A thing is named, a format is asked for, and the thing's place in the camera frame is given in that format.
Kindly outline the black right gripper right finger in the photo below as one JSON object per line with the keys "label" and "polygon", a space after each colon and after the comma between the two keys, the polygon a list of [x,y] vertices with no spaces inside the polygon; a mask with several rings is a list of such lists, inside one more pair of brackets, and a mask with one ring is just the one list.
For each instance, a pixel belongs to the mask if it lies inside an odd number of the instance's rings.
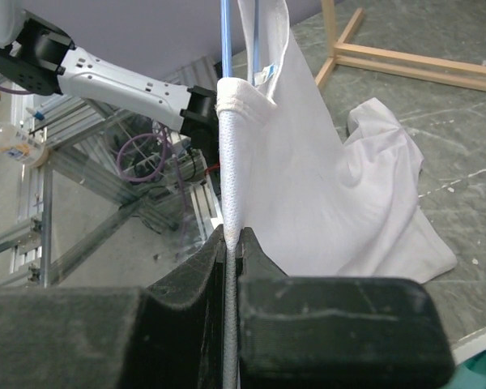
{"label": "black right gripper right finger", "polygon": [[455,370],[433,299],[412,280],[286,275],[254,231],[237,244],[244,388],[439,388]]}

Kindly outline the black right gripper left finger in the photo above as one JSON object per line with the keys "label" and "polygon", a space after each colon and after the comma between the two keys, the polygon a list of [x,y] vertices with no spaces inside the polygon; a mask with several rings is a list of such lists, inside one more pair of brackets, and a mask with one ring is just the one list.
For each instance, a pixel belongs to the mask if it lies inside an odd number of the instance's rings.
{"label": "black right gripper left finger", "polygon": [[0,388],[218,388],[223,230],[146,288],[0,289]]}

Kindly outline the white t shirt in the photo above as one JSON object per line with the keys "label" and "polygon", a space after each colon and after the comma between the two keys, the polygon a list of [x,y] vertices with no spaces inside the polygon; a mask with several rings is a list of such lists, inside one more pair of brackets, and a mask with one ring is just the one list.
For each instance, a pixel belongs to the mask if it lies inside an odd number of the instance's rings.
{"label": "white t shirt", "polygon": [[339,137],[296,42],[288,5],[260,1],[260,71],[251,83],[254,1],[238,4],[245,79],[217,85],[221,195],[227,247],[224,368],[240,386],[237,244],[254,231],[288,276],[380,277],[424,283],[456,265],[420,209],[423,155],[392,112],[372,98]]}

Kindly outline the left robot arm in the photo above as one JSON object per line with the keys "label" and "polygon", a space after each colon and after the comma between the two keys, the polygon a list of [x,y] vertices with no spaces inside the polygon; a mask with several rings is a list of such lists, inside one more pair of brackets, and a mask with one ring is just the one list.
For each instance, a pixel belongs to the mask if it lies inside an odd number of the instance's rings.
{"label": "left robot arm", "polygon": [[0,74],[29,94],[76,96],[146,116],[189,137],[205,158],[218,155],[214,91],[106,62],[17,1],[0,1]]}

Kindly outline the teal cloth in basket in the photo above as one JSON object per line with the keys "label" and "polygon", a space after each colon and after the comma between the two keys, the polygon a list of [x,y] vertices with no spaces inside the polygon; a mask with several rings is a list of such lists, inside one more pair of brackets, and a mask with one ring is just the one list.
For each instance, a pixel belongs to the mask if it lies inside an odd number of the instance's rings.
{"label": "teal cloth in basket", "polygon": [[458,367],[450,388],[486,388],[486,351],[468,359]]}

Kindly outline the plastic bottle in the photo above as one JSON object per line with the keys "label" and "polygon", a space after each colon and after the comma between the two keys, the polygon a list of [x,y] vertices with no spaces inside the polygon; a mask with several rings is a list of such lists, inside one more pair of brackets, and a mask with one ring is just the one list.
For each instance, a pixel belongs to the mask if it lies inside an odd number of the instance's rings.
{"label": "plastic bottle", "polygon": [[0,153],[33,168],[44,164],[49,155],[42,142],[8,122],[0,122]]}

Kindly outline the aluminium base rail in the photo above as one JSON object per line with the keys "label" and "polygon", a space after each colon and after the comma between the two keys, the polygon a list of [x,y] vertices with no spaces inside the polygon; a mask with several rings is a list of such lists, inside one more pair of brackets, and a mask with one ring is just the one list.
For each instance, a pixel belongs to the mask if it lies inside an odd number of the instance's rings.
{"label": "aluminium base rail", "polygon": [[0,287],[147,285],[220,223],[216,171],[156,121],[18,87],[0,120],[50,149],[37,168],[0,153]]}

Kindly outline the wooden clothes rack frame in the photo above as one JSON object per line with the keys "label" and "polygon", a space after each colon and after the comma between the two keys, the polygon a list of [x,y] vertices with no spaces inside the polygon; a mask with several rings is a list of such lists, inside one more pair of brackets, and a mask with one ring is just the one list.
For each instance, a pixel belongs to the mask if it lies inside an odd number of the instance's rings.
{"label": "wooden clothes rack frame", "polygon": [[322,1],[328,58],[315,77],[322,88],[336,66],[374,71],[409,79],[486,92],[486,66],[442,58],[379,49],[350,42],[365,17],[357,9],[341,34],[337,33],[335,3]]}

